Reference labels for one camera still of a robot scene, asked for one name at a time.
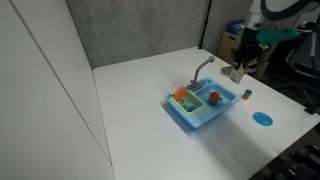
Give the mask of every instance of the black chair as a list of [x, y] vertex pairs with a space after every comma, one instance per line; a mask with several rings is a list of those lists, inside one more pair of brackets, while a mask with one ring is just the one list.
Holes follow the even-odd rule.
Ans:
[[268, 180], [320, 180], [319, 147], [311, 144], [302, 152], [295, 151], [288, 156], [291, 160], [276, 158], [268, 164], [271, 174]]
[[[311, 100], [310, 93], [320, 95], [320, 84], [310, 61], [312, 34], [305, 33], [301, 37], [304, 39], [302, 43], [293, 47], [285, 59], [286, 68], [272, 73], [271, 77], [284, 82], [275, 86], [274, 89], [295, 88], [304, 99], [305, 105], [310, 107], [312, 103], [317, 102]], [[316, 69], [320, 73], [320, 62], [316, 62]]]

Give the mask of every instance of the sink faucet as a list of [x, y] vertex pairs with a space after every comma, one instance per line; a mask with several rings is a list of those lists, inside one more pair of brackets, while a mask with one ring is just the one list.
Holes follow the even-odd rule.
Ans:
[[202, 64], [197, 68], [196, 73], [195, 73], [195, 75], [194, 75], [194, 80], [191, 80], [191, 81], [190, 81], [190, 82], [191, 82], [191, 87], [190, 87], [190, 89], [191, 89], [192, 91], [196, 91], [196, 90], [202, 88], [202, 85], [201, 85], [199, 82], [197, 82], [199, 71], [200, 71], [201, 68], [203, 68], [203, 66], [205, 66], [205, 65], [208, 64], [209, 62], [213, 63], [214, 60], [215, 60], [214, 56], [210, 56], [208, 60], [206, 60], [204, 63], [202, 63]]

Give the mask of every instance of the small cup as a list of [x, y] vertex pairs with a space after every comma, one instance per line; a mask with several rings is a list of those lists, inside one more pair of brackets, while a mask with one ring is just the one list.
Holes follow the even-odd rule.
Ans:
[[210, 93], [209, 104], [216, 106], [219, 101], [222, 101], [222, 97], [220, 97], [219, 93], [217, 93], [217, 92]]
[[252, 91], [251, 91], [250, 89], [247, 89], [247, 90], [244, 92], [244, 94], [243, 94], [243, 96], [242, 96], [242, 99], [247, 100], [251, 94], [252, 94]]

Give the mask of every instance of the blue toy sink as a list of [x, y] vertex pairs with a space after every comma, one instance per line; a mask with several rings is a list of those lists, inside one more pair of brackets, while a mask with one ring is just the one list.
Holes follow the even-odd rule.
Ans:
[[[202, 79], [199, 83], [202, 88], [197, 91], [191, 91], [190, 85], [186, 87], [188, 89], [188, 97], [182, 102], [175, 101], [174, 94], [168, 94], [166, 97], [173, 110], [192, 130], [213, 120], [240, 100], [237, 94], [211, 78]], [[217, 105], [209, 104], [211, 92], [218, 92], [223, 100], [219, 101]]]

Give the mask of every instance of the white table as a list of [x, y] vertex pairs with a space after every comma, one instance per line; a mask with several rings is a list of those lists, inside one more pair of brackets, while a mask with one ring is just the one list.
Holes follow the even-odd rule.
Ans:
[[[220, 73], [227, 64], [216, 58], [199, 79], [253, 94], [188, 130], [165, 96], [189, 84], [209, 56], [190, 48], [94, 70], [116, 180], [248, 179], [319, 122], [318, 115], [249, 76], [233, 83]], [[258, 111], [270, 115], [273, 125], [257, 124], [252, 115]]]

